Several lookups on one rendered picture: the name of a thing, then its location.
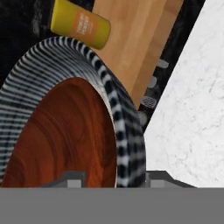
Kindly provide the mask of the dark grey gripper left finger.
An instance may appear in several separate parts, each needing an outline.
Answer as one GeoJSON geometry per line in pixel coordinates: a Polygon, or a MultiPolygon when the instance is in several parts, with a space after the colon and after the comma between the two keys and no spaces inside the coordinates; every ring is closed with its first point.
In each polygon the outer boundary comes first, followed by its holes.
{"type": "Polygon", "coordinates": [[[51,188],[82,188],[85,186],[86,173],[84,171],[65,171],[58,179],[43,185],[43,187],[51,188]]]}

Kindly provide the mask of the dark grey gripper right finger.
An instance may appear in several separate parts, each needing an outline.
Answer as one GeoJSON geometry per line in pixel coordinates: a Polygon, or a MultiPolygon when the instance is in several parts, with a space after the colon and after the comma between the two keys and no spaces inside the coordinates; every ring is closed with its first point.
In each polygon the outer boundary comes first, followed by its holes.
{"type": "Polygon", "coordinates": [[[193,188],[193,185],[174,179],[167,171],[147,171],[146,179],[149,181],[149,186],[154,188],[193,188]]]}

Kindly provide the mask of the grey mesh skimmer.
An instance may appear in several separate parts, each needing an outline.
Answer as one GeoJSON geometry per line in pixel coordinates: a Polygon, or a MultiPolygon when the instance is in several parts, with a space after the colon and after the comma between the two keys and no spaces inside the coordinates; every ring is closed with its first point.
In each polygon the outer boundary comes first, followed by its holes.
{"type": "Polygon", "coordinates": [[[149,96],[143,96],[140,99],[140,103],[143,104],[147,108],[153,109],[157,105],[157,100],[149,96]]]}

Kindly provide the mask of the yellow box with orange label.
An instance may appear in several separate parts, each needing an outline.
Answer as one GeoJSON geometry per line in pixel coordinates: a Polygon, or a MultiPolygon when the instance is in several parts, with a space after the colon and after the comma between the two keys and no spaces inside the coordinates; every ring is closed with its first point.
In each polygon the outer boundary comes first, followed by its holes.
{"type": "Polygon", "coordinates": [[[110,22],[68,0],[54,0],[51,31],[101,50],[109,39],[110,22]]]}

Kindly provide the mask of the grey hanging utensil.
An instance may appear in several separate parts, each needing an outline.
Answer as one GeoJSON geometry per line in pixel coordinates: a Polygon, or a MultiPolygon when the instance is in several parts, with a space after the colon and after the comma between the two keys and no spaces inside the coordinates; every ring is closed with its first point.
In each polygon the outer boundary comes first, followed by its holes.
{"type": "Polygon", "coordinates": [[[138,111],[137,114],[141,125],[144,126],[147,123],[147,115],[143,111],[138,111]]]}
{"type": "Polygon", "coordinates": [[[160,67],[160,68],[166,69],[169,66],[169,63],[167,61],[161,59],[158,62],[157,66],[160,67]]]}
{"type": "Polygon", "coordinates": [[[147,85],[148,88],[154,88],[157,84],[158,79],[155,76],[152,76],[150,79],[149,84],[147,85]]]}

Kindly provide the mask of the black white striped bowl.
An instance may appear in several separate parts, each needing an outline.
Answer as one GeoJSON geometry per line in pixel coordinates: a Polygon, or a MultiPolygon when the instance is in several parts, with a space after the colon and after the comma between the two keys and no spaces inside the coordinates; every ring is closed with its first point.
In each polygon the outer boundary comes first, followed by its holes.
{"type": "Polygon", "coordinates": [[[47,38],[0,87],[0,187],[82,172],[88,187],[141,187],[144,133],[122,83],[87,45],[47,38]]]}

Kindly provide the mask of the light wooden cabinet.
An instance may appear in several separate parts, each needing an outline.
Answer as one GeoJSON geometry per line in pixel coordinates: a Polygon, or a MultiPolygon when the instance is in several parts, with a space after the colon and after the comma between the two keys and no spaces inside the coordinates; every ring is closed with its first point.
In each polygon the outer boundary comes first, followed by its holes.
{"type": "Polygon", "coordinates": [[[100,58],[140,104],[184,0],[95,0],[93,12],[108,19],[100,58]]]}

